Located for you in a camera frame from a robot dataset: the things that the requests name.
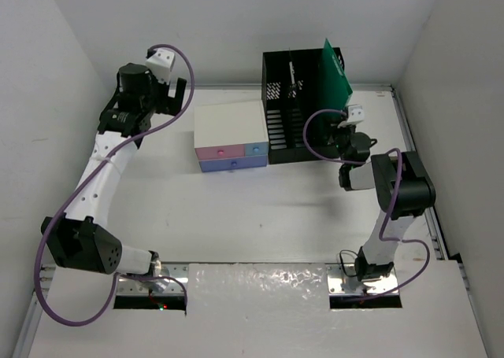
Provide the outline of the green folder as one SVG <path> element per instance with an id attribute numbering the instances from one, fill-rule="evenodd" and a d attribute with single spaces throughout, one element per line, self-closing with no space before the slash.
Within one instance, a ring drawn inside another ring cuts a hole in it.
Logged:
<path id="1" fill-rule="evenodd" d="M 317 73 L 317 111 L 312 127 L 316 142 L 325 145 L 331 138 L 332 128 L 343 120 L 344 109 L 353 94 L 344 71 L 343 55 L 328 39 L 322 47 Z"/>

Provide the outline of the purple bottom drawer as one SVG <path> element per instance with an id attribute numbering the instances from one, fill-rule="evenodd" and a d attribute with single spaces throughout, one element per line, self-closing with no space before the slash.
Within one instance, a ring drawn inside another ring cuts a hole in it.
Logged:
<path id="1" fill-rule="evenodd" d="M 250 157 L 236 157 L 236 158 L 200 161 L 199 165 L 202 172 L 222 172 L 244 168 L 265 167 L 267 163 L 268 163 L 268 156 L 259 155 Z"/>

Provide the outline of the pink drawer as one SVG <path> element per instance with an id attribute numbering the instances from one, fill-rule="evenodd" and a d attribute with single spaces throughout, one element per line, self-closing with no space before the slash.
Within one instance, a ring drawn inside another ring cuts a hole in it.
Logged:
<path id="1" fill-rule="evenodd" d="M 200 161 L 213 161 L 228 158 L 244 157 L 245 145 L 228 146 L 208 146 L 195 148 L 196 155 Z"/>

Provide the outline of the light blue small drawer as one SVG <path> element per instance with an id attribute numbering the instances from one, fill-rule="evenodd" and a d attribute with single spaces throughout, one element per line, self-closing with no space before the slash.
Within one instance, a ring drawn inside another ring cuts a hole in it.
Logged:
<path id="1" fill-rule="evenodd" d="M 269 151 L 268 142 L 247 143 L 245 145 L 245 156 L 267 156 Z"/>

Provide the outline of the black board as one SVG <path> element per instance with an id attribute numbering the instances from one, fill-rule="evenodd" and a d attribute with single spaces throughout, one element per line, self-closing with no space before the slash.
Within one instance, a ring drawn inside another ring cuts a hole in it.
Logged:
<path id="1" fill-rule="evenodd" d="M 292 140 L 295 148 L 302 148 L 304 146 L 302 132 L 309 116 L 305 92 L 305 78 L 309 73 L 309 56 L 307 50 L 295 50 L 288 53 L 291 84 L 287 92 L 287 100 L 291 111 Z"/>

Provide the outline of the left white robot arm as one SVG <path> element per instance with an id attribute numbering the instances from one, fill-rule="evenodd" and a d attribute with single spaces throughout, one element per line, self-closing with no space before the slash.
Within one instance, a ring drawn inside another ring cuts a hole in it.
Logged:
<path id="1" fill-rule="evenodd" d="M 65 206 L 47 241 L 56 264 L 101 274 L 155 276 L 154 251 L 124 245 L 107 230 L 109 208 L 120 178 L 141 146 L 129 138 L 148 131 L 154 114 L 175 116 L 182 108 L 187 84 L 178 79 L 169 96 L 174 56 L 156 64 L 126 64 L 117 73 L 117 87 L 103 109 L 94 148 L 79 184 L 83 189 Z"/>

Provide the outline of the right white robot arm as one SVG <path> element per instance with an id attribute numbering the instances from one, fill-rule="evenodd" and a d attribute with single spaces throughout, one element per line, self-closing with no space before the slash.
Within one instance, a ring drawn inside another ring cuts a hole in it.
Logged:
<path id="1" fill-rule="evenodd" d="M 334 138 L 343 161 L 339 185 L 346 191 L 374 189 L 380 207 L 376 225 L 355 258 L 355 276 L 359 281 L 387 276 L 406 230 L 434 205 L 435 187 L 416 151 L 371 154 L 377 140 L 355 127 L 339 128 Z"/>

